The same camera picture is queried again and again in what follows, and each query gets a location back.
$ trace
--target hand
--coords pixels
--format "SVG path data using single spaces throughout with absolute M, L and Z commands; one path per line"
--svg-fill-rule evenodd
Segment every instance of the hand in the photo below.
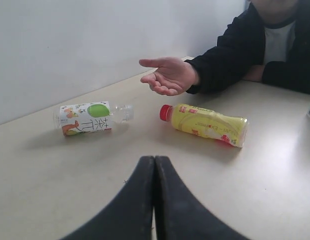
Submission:
M 141 59 L 139 64 L 147 68 L 157 68 L 140 81 L 149 84 L 150 89 L 161 95 L 176 96 L 200 83 L 196 70 L 177 57 Z
M 254 65 L 249 69 L 248 73 L 246 73 L 243 79 L 251 82 L 261 82 L 263 78 L 264 69 L 265 69 L 264 65 Z

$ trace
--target black curved object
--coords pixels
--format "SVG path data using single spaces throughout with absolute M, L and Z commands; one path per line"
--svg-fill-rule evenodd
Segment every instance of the black curved object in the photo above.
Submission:
M 248 240 L 194 197 L 168 157 L 156 157 L 155 164 L 153 204 L 157 239 Z
M 62 240 L 151 240 L 155 160 L 142 157 L 117 196 Z

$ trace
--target red bottle cap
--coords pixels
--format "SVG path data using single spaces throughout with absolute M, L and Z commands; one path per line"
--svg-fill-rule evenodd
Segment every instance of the red bottle cap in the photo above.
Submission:
M 165 122 L 169 121 L 169 112 L 173 108 L 171 105 L 164 105 L 159 112 L 159 118 Z

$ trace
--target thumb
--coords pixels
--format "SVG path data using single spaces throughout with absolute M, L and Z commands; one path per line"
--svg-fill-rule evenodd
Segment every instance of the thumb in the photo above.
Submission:
M 164 65 L 164 63 L 165 63 L 164 58 L 139 60 L 139 64 L 146 68 L 160 68 Z

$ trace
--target sleeve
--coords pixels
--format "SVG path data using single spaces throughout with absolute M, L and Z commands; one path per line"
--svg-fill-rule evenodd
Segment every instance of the sleeve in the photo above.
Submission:
M 310 62 L 287 63 L 271 61 L 265 66 L 264 84 L 310 94 Z
M 193 60 L 186 60 L 198 72 L 200 85 L 192 86 L 187 93 L 219 92 L 240 81 L 253 65 L 245 34 L 245 17 L 234 18 L 217 46 Z

